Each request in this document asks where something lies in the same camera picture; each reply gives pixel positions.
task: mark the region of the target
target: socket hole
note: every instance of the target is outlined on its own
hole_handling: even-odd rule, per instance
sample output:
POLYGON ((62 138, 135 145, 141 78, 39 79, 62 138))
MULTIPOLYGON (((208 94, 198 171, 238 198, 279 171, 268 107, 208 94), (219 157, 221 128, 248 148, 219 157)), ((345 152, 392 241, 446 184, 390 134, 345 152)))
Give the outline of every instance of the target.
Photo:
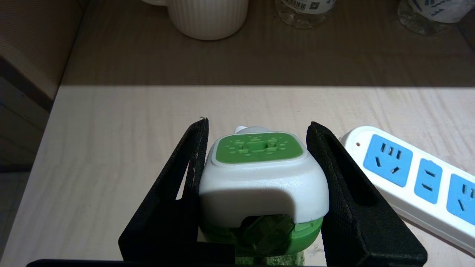
POLYGON ((462 211, 465 211, 464 204, 462 203, 461 200, 458 200, 458 204, 460 205, 460 209, 461 209, 462 211))
POLYGON ((429 191, 432 191, 432 187, 430 187, 428 185, 422 184, 422 187, 424 187, 425 189, 427 189, 429 191))
POLYGON ((426 171, 426 173, 427 173, 428 175, 430 175, 430 176, 432 176, 432 177, 435 177, 435 176, 436 176, 433 172, 429 172, 428 170, 425 170, 425 171, 426 171))

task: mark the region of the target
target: wooden table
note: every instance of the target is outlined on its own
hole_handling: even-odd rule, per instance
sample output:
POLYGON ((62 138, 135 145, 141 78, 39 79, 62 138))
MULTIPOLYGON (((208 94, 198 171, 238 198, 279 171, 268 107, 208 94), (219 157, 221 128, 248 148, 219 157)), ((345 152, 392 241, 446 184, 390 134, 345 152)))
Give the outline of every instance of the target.
MULTIPOLYGON (((303 140, 311 121, 337 136, 373 125, 474 173, 471 48, 457 29, 419 37, 391 15, 394 1, 368 2, 351 13, 358 6, 341 1, 322 28, 299 31, 273 17, 271 2, 251 1, 243 29, 219 42, 184 37, 162 8, 92 2, 0 266, 120 260, 121 232, 201 116, 209 144, 240 124, 303 140), (362 19, 352 23, 351 14, 362 19)), ((408 226, 428 250, 427 266, 475 263, 408 226)), ((321 238, 305 254, 307 265, 324 265, 321 238)))

